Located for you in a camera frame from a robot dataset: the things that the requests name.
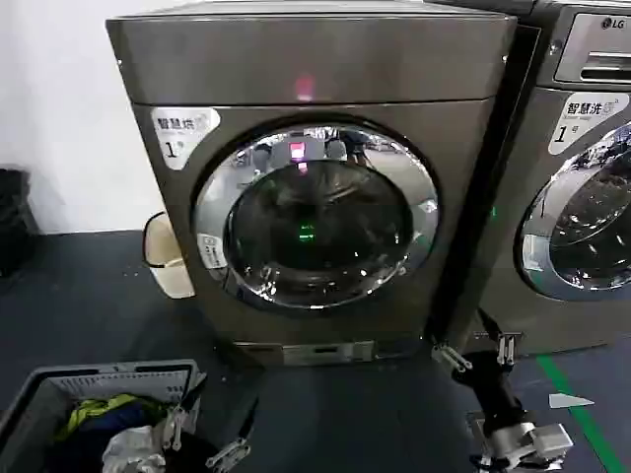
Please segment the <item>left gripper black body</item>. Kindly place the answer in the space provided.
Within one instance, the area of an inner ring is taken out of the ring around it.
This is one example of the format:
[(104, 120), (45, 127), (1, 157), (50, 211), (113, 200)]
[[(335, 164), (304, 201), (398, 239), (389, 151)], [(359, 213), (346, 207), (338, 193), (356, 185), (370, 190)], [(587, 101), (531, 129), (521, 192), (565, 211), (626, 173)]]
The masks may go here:
[(182, 437), (180, 443), (179, 450), (165, 451), (166, 473), (210, 472), (206, 462), (220, 451), (217, 446), (199, 437)]

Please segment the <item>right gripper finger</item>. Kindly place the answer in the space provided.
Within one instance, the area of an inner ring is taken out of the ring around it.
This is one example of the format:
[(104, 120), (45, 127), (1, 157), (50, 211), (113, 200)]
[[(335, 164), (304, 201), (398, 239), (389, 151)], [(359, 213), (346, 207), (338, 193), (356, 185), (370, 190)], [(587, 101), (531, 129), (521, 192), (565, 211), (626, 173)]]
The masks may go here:
[(457, 333), (440, 338), (431, 332), (423, 333), (423, 342), (428, 346), (430, 359), (448, 372), (467, 372), (472, 362), (463, 354), (468, 335)]
[(515, 335), (504, 332), (486, 312), (481, 312), (480, 318), (488, 337), (497, 346), (497, 363), (500, 366), (513, 366), (515, 364)]

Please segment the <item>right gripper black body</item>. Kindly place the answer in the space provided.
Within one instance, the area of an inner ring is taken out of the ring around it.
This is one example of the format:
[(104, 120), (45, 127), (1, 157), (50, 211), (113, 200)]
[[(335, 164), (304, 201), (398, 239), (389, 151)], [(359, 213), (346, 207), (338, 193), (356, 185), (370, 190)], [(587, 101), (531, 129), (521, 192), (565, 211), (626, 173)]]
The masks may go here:
[(514, 395), (508, 376), (511, 367), (500, 365), (497, 354), (472, 352), (464, 359), (471, 363), (463, 372), (452, 371), (452, 379), (470, 388), (484, 416), (484, 430), (501, 430), (525, 421), (525, 409)]

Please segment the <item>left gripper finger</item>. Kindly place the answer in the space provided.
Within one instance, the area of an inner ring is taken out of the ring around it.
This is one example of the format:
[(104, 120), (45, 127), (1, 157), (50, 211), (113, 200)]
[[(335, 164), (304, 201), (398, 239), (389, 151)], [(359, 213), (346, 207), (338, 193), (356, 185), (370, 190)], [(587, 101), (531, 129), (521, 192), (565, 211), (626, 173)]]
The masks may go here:
[(182, 434), (193, 434), (199, 415), (200, 398), (207, 373), (197, 376), (181, 400), (169, 411), (164, 425), (164, 446), (182, 446)]
[(237, 437), (206, 459), (205, 467), (207, 469), (233, 469), (250, 454), (249, 438), (253, 432), (258, 402), (258, 398), (253, 401)]

